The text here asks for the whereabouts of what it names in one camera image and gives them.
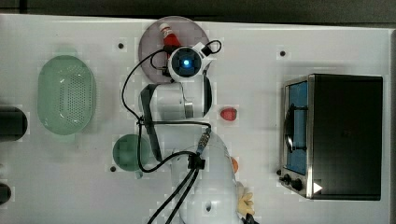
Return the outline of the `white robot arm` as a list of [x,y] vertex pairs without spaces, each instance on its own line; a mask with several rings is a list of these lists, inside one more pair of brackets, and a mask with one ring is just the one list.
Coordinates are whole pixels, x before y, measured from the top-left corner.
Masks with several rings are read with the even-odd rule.
[[[169,204],[174,208],[165,224],[178,217],[182,224],[242,224],[238,215],[238,192],[232,159],[218,135],[202,118],[212,105],[207,67],[215,53],[208,45],[168,45],[161,49],[169,57],[163,68],[173,81],[149,84],[140,93],[143,116],[140,126],[147,130],[151,148],[160,164],[171,163],[174,191],[148,220],[152,223]],[[200,125],[195,141],[185,149],[162,157],[156,127]]]

